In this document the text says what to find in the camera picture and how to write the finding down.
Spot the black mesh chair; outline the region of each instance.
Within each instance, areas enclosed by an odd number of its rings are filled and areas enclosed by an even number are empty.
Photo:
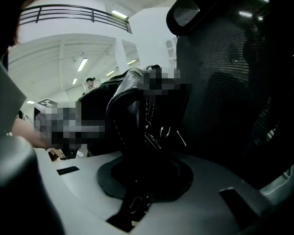
[[[294,0],[177,0],[167,24],[192,85],[188,152],[258,189],[283,174],[294,163]]]

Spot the person's arm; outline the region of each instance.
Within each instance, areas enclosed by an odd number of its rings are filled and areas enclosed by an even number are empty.
[[[12,134],[25,138],[34,148],[52,148],[50,142],[39,131],[20,118],[15,119]]]

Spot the railing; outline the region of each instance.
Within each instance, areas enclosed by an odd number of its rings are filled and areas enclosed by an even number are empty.
[[[59,18],[85,19],[92,22],[100,22],[132,33],[127,19],[101,10],[67,4],[48,4],[26,8],[21,14],[20,24],[38,23],[41,20]]]

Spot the balcony railing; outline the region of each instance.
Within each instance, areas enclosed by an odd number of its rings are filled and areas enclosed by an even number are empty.
[[[132,33],[127,19],[101,10],[67,4],[47,4],[26,8],[21,14],[20,24],[38,23],[41,20],[59,18],[90,20],[92,22],[109,24]]]

